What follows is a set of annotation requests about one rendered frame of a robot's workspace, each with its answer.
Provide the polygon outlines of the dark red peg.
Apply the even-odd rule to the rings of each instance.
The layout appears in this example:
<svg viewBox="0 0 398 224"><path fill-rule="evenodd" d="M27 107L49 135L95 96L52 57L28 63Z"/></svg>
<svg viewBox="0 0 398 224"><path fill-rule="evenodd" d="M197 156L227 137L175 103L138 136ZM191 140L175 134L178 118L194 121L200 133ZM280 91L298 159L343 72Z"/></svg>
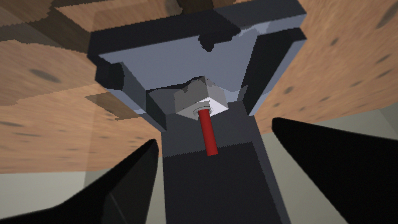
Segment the dark red peg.
<svg viewBox="0 0 398 224"><path fill-rule="evenodd" d="M198 113L203 132L207 156L218 154L209 110L208 109L199 110Z"/></svg>

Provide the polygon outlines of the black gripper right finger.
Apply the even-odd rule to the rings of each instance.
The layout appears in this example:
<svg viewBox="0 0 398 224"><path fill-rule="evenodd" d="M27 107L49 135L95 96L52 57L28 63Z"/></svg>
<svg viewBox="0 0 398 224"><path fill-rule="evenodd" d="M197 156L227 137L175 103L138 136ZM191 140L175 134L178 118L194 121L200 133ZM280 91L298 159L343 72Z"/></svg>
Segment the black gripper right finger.
<svg viewBox="0 0 398 224"><path fill-rule="evenodd" d="M348 224L398 224L398 140L280 117L272 131Z"/></svg>

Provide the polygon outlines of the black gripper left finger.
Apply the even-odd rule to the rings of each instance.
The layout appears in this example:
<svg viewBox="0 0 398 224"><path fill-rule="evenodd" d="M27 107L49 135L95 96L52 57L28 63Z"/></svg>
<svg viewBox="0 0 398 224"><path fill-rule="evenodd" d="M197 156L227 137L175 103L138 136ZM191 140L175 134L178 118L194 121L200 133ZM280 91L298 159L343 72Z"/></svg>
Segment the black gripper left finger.
<svg viewBox="0 0 398 224"><path fill-rule="evenodd" d="M159 147L150 139L65 202L0 224L146 224Z"/></svg>

